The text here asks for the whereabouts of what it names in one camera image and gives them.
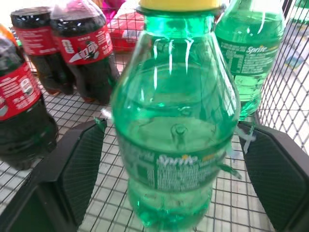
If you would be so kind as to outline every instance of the sprite logo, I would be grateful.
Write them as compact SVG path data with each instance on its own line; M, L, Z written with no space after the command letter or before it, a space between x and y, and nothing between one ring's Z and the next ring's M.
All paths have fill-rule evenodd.
M191 157L189 155L183 155L181 158L172 158L168 157L166 155L160 155L159 159L157 160L158 165L179 165L179 166L184 166L184 165L193 165L198 161L198 157L194 156Z
M247 50L247 53L252 54L252 53L262 53L266 52L268 50L268 47L264 47L263 45L260 47L249 47Z

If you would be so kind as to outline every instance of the sprite label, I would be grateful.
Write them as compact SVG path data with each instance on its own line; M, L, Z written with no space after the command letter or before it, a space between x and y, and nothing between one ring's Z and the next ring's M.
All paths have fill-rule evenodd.
M129 175L152 189L167 192L189 191L212 183L226 155L224 149L215 154L164 154L133 144L120 133L117 137Z
M217 37L223 57L233 75L253 76L269 72L280 43L242 44Z

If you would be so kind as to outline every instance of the bottle neck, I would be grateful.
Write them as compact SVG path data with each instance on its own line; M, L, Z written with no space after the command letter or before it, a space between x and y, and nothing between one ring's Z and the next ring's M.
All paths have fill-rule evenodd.
M282 11L280 0L235 0L231 3L229 9L270 13L280 13Z
M145 31L158 37L193 38L213 31L214 15L145 16Z

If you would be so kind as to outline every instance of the plastic bottle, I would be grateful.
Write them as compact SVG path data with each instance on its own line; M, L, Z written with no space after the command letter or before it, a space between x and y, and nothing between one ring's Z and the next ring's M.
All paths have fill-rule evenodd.
M241 120L258 109L284 28L280 0L235 0L216 26L222 54L239 91Z
M30 168L56 147L58 129L31 70L13 42L0 36L0 160Z
M64 0L54 7L51 25L82 98L107 104L119 72L103 12L89 0Z
M211 202L239 96L213 32L217 1L140 4L145 30L112 96L128 197L144 226L188 231Z
M34 64L46 91L50 94L73 94L74 75L53 40L50 8L19 9L11 13L11 20L24 51Z

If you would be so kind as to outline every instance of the green soda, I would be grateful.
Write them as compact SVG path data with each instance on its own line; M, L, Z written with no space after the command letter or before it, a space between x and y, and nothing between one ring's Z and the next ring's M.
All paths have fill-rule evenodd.
M234 0L216 26L222 54L239 91L241 120L259 107L284 28L280 0Z
M204 217L240 113L214 34L217 11L140 8L145 29L112 96L128 198L152 231Z

